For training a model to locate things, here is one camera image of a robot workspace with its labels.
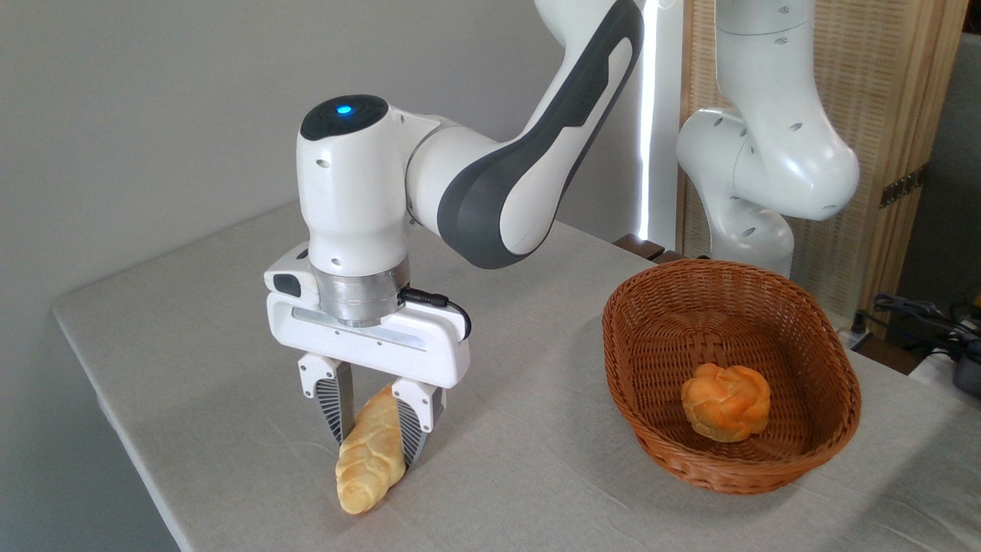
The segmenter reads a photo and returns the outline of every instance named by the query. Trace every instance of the table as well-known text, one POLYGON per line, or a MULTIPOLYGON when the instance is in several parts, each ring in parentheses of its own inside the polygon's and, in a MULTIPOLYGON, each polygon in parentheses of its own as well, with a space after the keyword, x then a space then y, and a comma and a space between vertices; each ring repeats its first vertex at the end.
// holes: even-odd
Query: table
MULTIPOLYGON (((412 284, 474 318, 472 364, 423 458, 371 513, 266 322, 263 271, 306 239, 273 211, 59 299, 55 313, 182 550, 979 550, 981 417, 849 353, 851 444, 777 491, 702 490, 617 412, 600 314, 644 259, 556 223, 497 271, 411 235, 412 284)), ((355 399, 385 382, 356 370, 355 399)))

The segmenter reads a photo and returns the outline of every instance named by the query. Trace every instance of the black cable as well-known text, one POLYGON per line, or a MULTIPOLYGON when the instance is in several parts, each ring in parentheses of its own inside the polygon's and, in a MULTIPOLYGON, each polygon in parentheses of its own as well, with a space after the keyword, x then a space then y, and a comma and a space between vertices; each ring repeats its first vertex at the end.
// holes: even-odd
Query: black cable
POLYGON ((926 301, 910 301, 906 298, 898 296, 879 294, 875 296, 875 299, 873 300, 873 307, 877 312, 886 311, 903 314, 906 317, 904 320, 910 317, 916 318, 919 322, 928 326, 939 328, 945 333, 950 333, 956 329, 959 329, 975 336, 979 336, 977 331, 974 329, 969 328, 960 322, 954 321, 953 317, 946 317, 942 312, 940 312, 936 305, 926 301))
POLYGON ((470 322, 470 314, 463 309, 462 306, 456 304, 449 300, 449 297, 440 294, 431 294, 429 292, 424 292, 422 290, 416 290, 413 288, 402 288, 402 291, 398 292, 398 296, 402 298, 403 301, 411 301, 413 303, 430 304, 432 306, 438 306, 439 308, 447 308, 448 306, 455 309, 463 316, 463 339, 470 337, 470 330, 472 329, 472 324, 470 322))
POLYGON ((467 339, 468 337, 470 337, 470 328, 471 328, 470 314, 467 314, 467 311, 464 310, 462 306, 450 300, 446 300, 446 304, 452 306, 453 308, 456 309, 457 312, 463 315, 463 327, 466 329, 466 331, 463 332, 463 339, 467 339))
POLYGON ((961 347, 960 345, 954 345, 951 341, 939 341, 928 337, 911 334, 900 327, 897 327, 893 324, 890 324, 889 322, 885 322, 883 320, 876 318, 875 316, 872 316, 865 310, 857 310, 855 313, 861 314, 865 319, 875 322, 876 324, 883 326, 886 329, 890 329, 895 332, 898 332, 913 341, 919 341, 921 343, 932 345, 934 346, 934 348, 943 349, 948 353, 957 353, 959 356, 967 355, 970 359, 975 359, 975 361, 981 361, 981 359, 977 358, 977 352, 975 350, 971 350, 966 347, 961 347))

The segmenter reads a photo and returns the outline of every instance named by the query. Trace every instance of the wicker basket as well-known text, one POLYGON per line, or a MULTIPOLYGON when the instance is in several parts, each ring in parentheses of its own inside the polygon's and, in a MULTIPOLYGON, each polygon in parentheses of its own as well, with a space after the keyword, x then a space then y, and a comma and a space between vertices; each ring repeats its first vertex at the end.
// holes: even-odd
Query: wicker basket
POLYGON ((779 488, 842 450, 858 426, 858 381, 814 299, 766 270, 678 260, 620 285, 603 312, 606 378, 641 446, 699 487, 779 488), (696 366, 743 364, 771 388, 766 429, 738 443, 695 433, 681 386, 696 366))

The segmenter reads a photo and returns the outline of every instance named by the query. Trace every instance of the croissant-shaped bread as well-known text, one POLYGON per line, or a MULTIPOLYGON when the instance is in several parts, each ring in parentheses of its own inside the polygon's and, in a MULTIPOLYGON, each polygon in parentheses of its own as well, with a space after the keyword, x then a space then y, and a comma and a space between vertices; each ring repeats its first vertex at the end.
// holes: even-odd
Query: croissant-shaped bread
POLYGON ((703 364, 682 386, 681 401, 695 431, 720 443, 734 443, 766 427, 770 386, 745 366, 703 364))
POLYGON ((337 456, 337 498, 348 514, 371 510, 405 475, 398 404, 387 386, 354 418, 337 456))

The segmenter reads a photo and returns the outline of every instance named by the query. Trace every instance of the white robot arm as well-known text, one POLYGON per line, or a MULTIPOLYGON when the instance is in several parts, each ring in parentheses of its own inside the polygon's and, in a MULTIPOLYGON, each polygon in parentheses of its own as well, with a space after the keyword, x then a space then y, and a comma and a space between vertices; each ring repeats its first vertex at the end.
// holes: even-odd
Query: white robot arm
POLYGON ((716 79, 738 112, 703 109, 678 138, 705 207, 712 258, 790 274, 781 214, 825 220, 858 185, 814 83, 814 0, 717 0, 716 79))
POLYGON ((314 108, 296 171, 309 244, 267 270, 273 335, 306 352, 304 393, 339 443, 349 431, 349 363, 399 376, 407 464, 469 365, 469 319, 443 296, 407 290, 409 215, 474 265, 507 266, 544 240, 558 203, 637 62, 633 0, 536 0, 565 48, 521 134, 498 143, 371 95, 314 108))

